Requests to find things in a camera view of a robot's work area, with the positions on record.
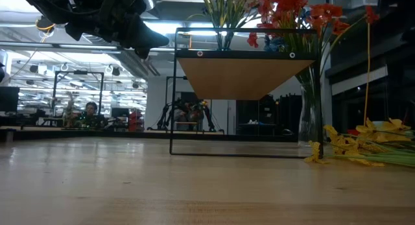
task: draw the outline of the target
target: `table surface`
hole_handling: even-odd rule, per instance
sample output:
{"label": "table surface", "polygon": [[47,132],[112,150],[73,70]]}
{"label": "table surface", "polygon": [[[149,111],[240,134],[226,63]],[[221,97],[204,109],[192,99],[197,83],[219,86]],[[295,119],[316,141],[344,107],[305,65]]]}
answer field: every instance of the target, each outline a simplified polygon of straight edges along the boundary
{"label": "table surface", "polygon": [[[287,143],[174,143],[192,151],[301,151]],[[170,156],[168,146],[95,137],[0,145],[1,225],[415,224],[414,169]]]}

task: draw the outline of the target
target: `wooden shelf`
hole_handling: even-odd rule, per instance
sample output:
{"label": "wooden shelf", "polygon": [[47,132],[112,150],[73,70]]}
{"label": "wooden shelf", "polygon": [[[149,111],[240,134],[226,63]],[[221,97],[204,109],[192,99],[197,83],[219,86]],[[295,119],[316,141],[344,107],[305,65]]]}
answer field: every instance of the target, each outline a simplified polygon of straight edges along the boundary
{"label": "wooden shelf", "polygon": [[314,62],[311,54],[179,50],[199,99],[259,100]]}

